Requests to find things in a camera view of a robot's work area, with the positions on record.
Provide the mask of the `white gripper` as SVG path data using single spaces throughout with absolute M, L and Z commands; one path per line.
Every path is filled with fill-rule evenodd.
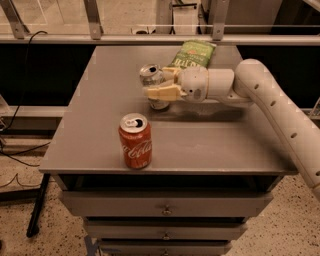
M 177 101 L 181 97 L 188 102 L 202 102 L 206 98 L 208 87 L 208 70 L 202 66 L 188 67 L 163 67 L 163 82 L 172 80 L 169 86 L 153 86 L 143 89 L 144 95 L 153 100 Z

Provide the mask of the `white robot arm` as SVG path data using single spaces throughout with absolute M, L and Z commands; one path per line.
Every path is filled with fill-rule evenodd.
M 223 104 L 255 103 L 276 132 L 314 196 L 320 200 L 320 129 L 283 92 L 260 61 L 246 59 L 234 70 L 202 66 L 166 68 L 166 80 L 144 88 L 152 100 Z

